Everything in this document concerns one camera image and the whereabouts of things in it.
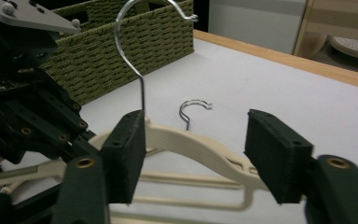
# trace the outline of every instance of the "wicker basket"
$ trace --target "wicker basket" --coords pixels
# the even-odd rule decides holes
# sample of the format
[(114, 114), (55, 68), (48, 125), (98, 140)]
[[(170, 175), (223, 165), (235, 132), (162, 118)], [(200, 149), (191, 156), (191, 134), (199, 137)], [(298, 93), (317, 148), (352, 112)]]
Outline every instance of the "wicker basket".
[[(148, 10), (144, 2), (146, 5), (140, 2), (127, 14), (120, 40), (127, 58), (146, 75), (194, 48), (191, 22), (183, 21), (172, 6)], [(186, 15), (192, 13), (192, 0), (177, 2)], [(89, 18), (82, 23), (80, 34), (60, 38), (57, 52), (41, 66), (81, 105), (136, 79), (114, 40), (113, 21), (125, 3), (94, 0), (55, 10), (64, 17), (86, 12)]]

